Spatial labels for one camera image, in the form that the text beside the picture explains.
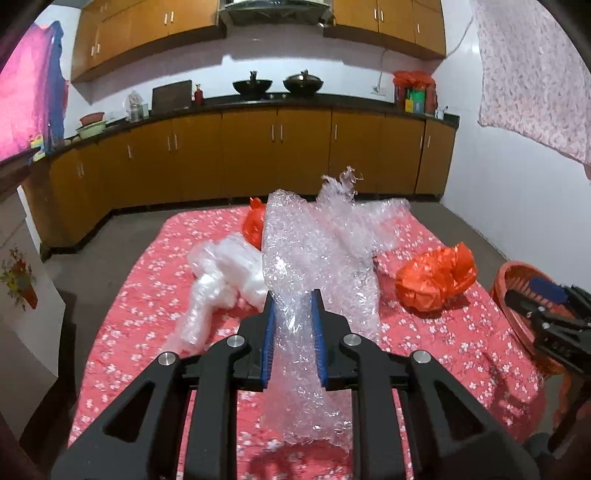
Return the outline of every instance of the silver bolt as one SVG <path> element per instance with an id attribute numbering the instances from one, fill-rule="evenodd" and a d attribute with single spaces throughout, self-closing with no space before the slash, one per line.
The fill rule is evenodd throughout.
<path id="1" fill-rule="evenodd" d="M 350 333 L 343 337 L 343 341 L 349 346 L 357 346 L 361 343 L 361 337 L 359 335 L 355 335 L 354 333 Z"/>
<path id="2" fill-rule="evenodd" d="M 177 356 L 172 352 L 164 352 L 158 355 L 158 363 L 165 367 L 172 365 L 177 360 Z"/>
<path id="3" fill-rule="evenodd" d="M 232 348 L 238 348 L 239 346 L 244 345 L 244 337 L 242 335 L 232 335 L 231 337 L 228 337 L 226 343 Z"/>
<path id="4" fill-rule="evenodd" d="M 417 350 L 413 353 L 413 360 L 418 364 L 427 364 L 431 361 L 431 355 L 425 350 Z"/>

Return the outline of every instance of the black countertop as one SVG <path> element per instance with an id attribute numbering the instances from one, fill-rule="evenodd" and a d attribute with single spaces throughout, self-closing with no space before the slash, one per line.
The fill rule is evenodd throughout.
<path id="1" fill-rule="evenodd" d="M 191 108 L 173 111 L 167 113 L 160 113 L 158 115 L 150 115 L 150 117 L 140 120 L 139 122 L 128 122 L 127 120 L 119 120 L 114 122 L 107 129 L 94 137 L 86 138 L 78 142 L 66 145 L 49 152 L 45 156 L 45 160 L 53 160 L 72 148 L 80 148 L 85 145 L 97 143 L 112 135 L 129 131 L 133 128 L 142 125 L 168 120 L 185 115 L 198 115 L 206 112 L 223 112 L 225 110 L 236 110 L 240 108 L 253 107 L 308 107 L 308 108 L 331 108 L 337 110 L 355 110 L 359 112 L 383 113 L 385 115 L 402 116 L 405 118 L 413 118 L 417 120 L 432 120 L 441 122 L 454 129 L 458 129 L 460 125 L 460 117 L 457 115 L 445 114 L 443 120 L 436 120 L 429 115 L 421 115 L 418 113 L 406 113 L 393 103 L 382 100 L 374 100 L 368 98 L 351 97 L 346 95 L 331 95 L 328 93 L 317 93 L 312 97 L 296 97 L 288 93 L 269 93 L 260 100 L 245 99 L 241 95 L 225 95 L 221 97 L 206 98 L 202 105 L 195 103 Z"/>

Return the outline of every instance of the gray floor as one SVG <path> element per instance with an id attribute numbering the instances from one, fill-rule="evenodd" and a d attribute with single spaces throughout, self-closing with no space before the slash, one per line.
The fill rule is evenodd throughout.
<path id="1" fill-rule="evenodd" d="M 478 280 L 487 290 L 505 258 L 468 224 L 439 203 L 413 203 L 412 213 L 446 245 L 463 241 L 474 253 Z M 182 210 L 133 213 L 112 218 L 75 255 L 54 255 L 46 267 L 56 287 L 75 299 L 72 319 L 77 326 L 76 386 L 79 389 L 96 332 L 133 264 L 158 235 L 163 223 Z M 551 428 L 558 386 L 550 388 L 546 418 L 540 429 Z"/>

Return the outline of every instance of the pink floral tablecloth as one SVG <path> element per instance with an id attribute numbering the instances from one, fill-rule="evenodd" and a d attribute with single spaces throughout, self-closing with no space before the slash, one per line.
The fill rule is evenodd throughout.
<path id="1" fill-rule="evenodd" d="M 184 212 L 164 224 L 134 265 L 97 334 L 86 364 L 70 444 L 157 356 L 175 321 L 187 309 L 193 275 L 186 257 L 192 246 L 239 231 L 247 211 L 236 207 Z M 509 432 L 525 439 L 545 406 L 539 373 L 480 284 L 454 299 L 440 314 L 417 317 L 396 301 L 388 273 L 395 273 L 413 255 L 441 245 L 410 214 L 399 227 L 398 249 L 376 259 L 382 290 L 382 348 L 406 355 L 419 348 L 428 350 Z M 240 319 L 253 313 L 243 300 L 230 311 L 218 312 L 210 343 L 234 333 Z M 263 395 L 239 393 L 239 478 L 350 477 L 350 458 L 344 450 L 326 442 L 287 445 L 277 432 L 264 429 Z"/>

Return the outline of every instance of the clear plastic wrap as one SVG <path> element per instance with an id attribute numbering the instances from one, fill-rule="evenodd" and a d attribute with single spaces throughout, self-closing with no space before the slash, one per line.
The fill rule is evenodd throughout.
<path id="1" fill-rule="evenodd" d="M 211 330 L 212 314 L 236 304 L 238 293 L 260 312 L 267 287 L 262 275 L 262 254 L 241 233 L 228 235 L 217 245 L 194 247 L 187 260 L 197 280 L 189 296 L 189 309 L 177 320 L 162 350 L 190 355 L 201 353 Z"/>
<path id="2" fill-rule="evenodd" d="M 377 340 L 379 287 L 373 256 L 394 248 L 384 222 L 408 210 L 405 200 L 356 205 L 351 169 L 326 179 L 316 203 L 283 190 L 267 203 L 263 271 L 276 302 L 277 343 L 265 395 L 265 424 L 295 443 L 326 439 L 350 449 L 350 393 L 326 392 L 316 369 L 310 292 L 347 317 L 354 332 Z"/>

